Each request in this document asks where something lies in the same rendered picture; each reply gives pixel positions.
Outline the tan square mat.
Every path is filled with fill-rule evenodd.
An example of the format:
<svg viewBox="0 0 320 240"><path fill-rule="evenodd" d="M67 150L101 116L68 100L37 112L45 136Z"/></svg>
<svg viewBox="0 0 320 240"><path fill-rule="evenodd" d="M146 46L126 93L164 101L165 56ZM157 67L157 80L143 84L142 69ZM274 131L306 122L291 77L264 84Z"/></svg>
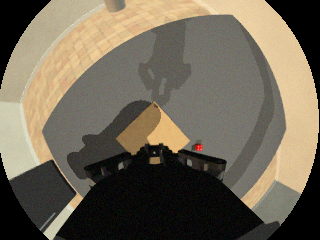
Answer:
<svg viewBox="0 0 320 240"><path fill-rule="evenodd" d="M190 140L153 102L146 108L117 138L116 140L131 155L136 154L146 143L150 145L167 145L172 152L178 153Z"/></svg>

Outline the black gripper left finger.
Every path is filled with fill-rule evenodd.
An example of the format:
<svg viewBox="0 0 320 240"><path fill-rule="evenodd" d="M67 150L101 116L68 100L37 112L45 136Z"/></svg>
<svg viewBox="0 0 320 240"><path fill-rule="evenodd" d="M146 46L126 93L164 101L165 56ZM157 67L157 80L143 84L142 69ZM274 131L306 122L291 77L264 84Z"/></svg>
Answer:
<svg viewBox="0 0 320 240"><path fill-rule="evenodd" d="M99 182L99 180L102 180L114 173L121 172L126 169L129 170L138 167L146 167L146 163L150 164L149 147L150 144L145 144L145 147L141 147L140 151L137 151L137 154L131 155L131 152L123 152L116 156L85 166L84 171L90 188ZM118 165L121 162L123 162L124 168L119 170Z"/></svg>

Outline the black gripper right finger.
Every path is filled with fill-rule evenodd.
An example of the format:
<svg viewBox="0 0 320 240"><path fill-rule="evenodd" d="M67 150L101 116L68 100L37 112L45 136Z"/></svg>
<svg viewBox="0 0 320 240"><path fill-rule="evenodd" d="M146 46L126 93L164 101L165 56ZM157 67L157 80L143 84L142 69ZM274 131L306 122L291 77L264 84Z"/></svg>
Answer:
<svg viewBox="0 0 320 240"><path fill-rule="evenodd" d="M171 152L172 150L170 150L168 146L164 146L163 143L159 143L160 163L164 163L164 166L181 166L198 169L215 176L221 182L223 181L227 163L226 160L185 149L178 150L178 153ZM187 159L192 161L192 166L187 165Z"/></svg>

